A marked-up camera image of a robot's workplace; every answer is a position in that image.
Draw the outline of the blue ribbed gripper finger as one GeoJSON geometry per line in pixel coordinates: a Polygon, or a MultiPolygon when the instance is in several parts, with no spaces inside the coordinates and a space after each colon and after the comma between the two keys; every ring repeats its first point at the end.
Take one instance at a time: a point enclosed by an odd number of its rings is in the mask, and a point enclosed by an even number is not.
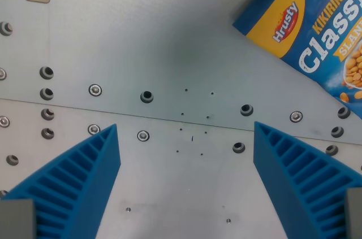
{"type": "Polygon", "coordinates": [[[288,238],[347,238],[344,197],[361,174],[260,122],[253,162],[288,238]]]}
{"type": "Polygon", "coordinates": [[[113,124],[51,160],[3,199],[35,203],[37,238],[95,238],[120,165],[113,124]]]}

